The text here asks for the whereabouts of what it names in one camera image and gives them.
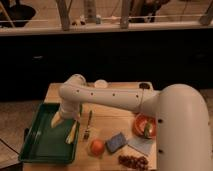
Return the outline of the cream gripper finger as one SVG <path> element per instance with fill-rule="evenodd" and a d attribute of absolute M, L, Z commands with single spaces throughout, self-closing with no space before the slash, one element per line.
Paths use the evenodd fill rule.
<path fill-rule="evenodd" d="M 55 128 L 57 125 L 63 122 L 63 118 L 60 116 L 58 112 L 55 113 L 54 117 L 51 120 L 51 127 Z"/>
<path fill-rule="evenodd" d="M 71 144 L 74 141 L 77 124 L 78 124 L 78 122 L 75 121 L 73 126 L 72 126 L 72 128 L 71 128 L 71 130 L 70 130 L 70 133 L 68 134 L 68 136 L 66 138 L 66 143 L 67 144 Z"/>

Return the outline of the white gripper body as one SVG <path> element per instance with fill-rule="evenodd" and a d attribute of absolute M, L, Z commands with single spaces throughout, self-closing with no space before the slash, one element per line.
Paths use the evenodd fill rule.
<path fill-rule="evenodd" d="M 79 103 L 62 102 L 59 107 L 60 116 L 63 119 L 80 119 L 81 105 Z"/>

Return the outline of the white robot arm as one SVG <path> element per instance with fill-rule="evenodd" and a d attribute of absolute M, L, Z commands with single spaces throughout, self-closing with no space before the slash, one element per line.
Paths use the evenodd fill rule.
<path fill-rule="evenodd" d="M 161 91 L 90 87 L 80 74 L 59 88 L 61 103 L 51 125 L 79 118 L 82 103 L 100 104 L 156 120 L 157 171 L 213 171 L 209 113 L 202 95 L 186 84 Z"/>

